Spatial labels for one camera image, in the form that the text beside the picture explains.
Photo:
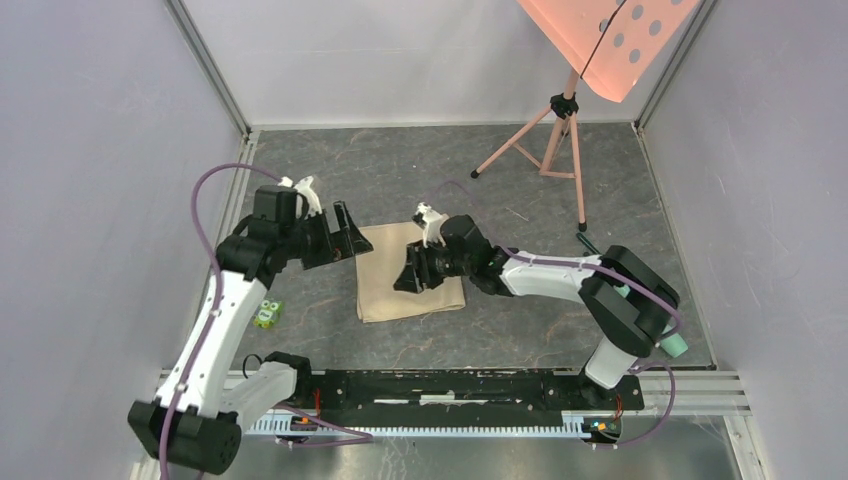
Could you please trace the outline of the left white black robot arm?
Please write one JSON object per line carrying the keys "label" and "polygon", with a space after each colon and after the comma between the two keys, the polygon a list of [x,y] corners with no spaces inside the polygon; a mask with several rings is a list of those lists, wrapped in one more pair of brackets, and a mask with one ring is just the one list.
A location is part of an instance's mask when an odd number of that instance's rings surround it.
{"label": "left white black robot arm", "polygon": [[372,244],[343,201],[337,228],[308,187],[264,185],[253,211],[211,249],[206,300],[180,357],[150,401],[135,401],[127,420],[160,476],[181,466],[220,475],[235,460],[243,434],[285,402],[312,407],[316,387],[308,358],[274,351],[238,386],[225,383],[238,346],[275,277],[291,261],[305,270],[370,253]]}

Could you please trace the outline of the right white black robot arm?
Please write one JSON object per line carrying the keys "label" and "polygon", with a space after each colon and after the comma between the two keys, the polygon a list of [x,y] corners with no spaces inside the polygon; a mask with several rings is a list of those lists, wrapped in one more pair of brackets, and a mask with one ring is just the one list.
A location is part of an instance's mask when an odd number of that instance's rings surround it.
{"label": "right white black robot arm", "polygon": [[588,309],[603,334],[577,382],[591,408],[612,401],[623,377],[677,325],[678,292],[624,246],[546,256],[491,242],[469,215],[430,221],[418,214],[414,222],[423,234],[407,244],[394,290],[421,294],[466,277],[487,295],[554,298]]}

